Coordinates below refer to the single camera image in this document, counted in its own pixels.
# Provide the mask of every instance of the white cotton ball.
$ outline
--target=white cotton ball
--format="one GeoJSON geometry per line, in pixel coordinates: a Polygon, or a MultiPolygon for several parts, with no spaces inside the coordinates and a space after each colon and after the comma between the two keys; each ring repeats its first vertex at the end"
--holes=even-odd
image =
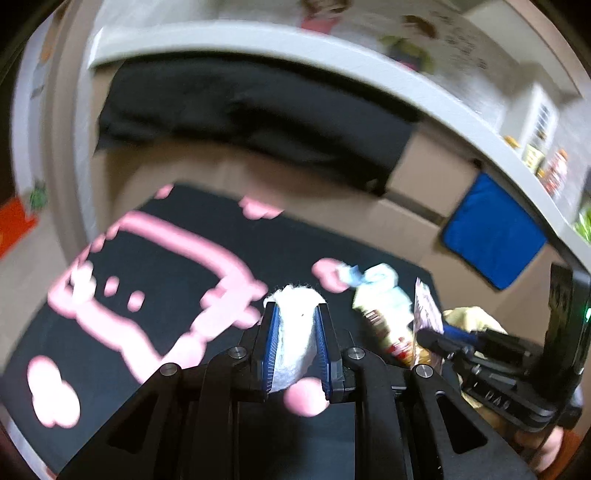
{"type": "Polygon", "coordinates": [[[304,376],[316,356],[314,310],[324,298],[313,288],[286,286],[267,297],[274,301],[281,321],[275,358],[272,392],[283,390],[304,376]]]}

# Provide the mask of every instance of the black mat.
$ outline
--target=black mat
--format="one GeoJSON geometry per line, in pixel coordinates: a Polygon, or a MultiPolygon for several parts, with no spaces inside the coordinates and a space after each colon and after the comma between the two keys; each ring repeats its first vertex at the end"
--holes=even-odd
{"type": "MultiPolygon", "coordinates": [[[[376,346],[360,315],[351,309],[353,291],[324,290],[311,273],[316,261],[336,258],[362,271],[385,262],[396,269],[399,285],[412,299],[417,277],[437,295],[431,275],[416,265],[285,215],[249,220],[236,201],[192,187],[176,185],[167,198],[150,200],[140,209],[230,250],[269,291],[290,283],[314,287],[327,300],[336,326],[349,329],[356,343],[367,348],[376,346]]],[[[127,232],[119,232],[89,260],[95,266],[98,302],[137,322],[162,355],[188,330],[202,310],[202,295],[218,282],[199,264],[127,232]],[[116,295],[105,297],[104,285],[112,275],[121,285],[116,295]],[[143,291],[145,301],[131,313],[126,305],[134,290],[143,291]]],[[[253,305],[262,311],[262,301],[253,305]]],[[[234,327],[226,330],[208,344],[203,361],[236,345],[241,334],[234,327]]],[[[0,391],[25,438],[58,472],[137,387],[118,352],[45,304],[16,347],[0,391]],[[37,355],[51,358],[78,395],[81,416],[71,429],[46,428],[33,411],[27,366],[37,355]]],[[[250,471],[243,478],[353,478],[353,405],[331,406],[318,417],[302,419],[285,410],[279,393],[264,408],[245,408],[243,413],[242,435],[251,439],[243,442],[242,467],[250,471]]]]}

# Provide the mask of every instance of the pink cloud shape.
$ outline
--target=pink cloud shape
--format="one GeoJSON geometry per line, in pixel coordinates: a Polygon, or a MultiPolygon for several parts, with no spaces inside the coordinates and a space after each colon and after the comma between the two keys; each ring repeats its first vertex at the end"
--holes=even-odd
{"type": "Polygon", "coordinates": [[[80,419],[80,401],[72,386],[61,379],[57,365],[48,357],[33,358],[27,368],[33,409],[43,426],[71,429],[80,419]]]}
{"type": "Polygon", "coordinates": [[[260,220],[261,218],[272,219],[278,216],[283,210],[258,200],[244,197],[238,205],[242,207],[242,213],[249,220],[260,220]]]}
{"type": "Polygon", "coordinates": [[[312,274],[318,278],[320,285],[331,293],[343,293],[349,286],[339,279],[337,267],[341,260],[335,258],[321,258],[312,265],[312,274]]]}

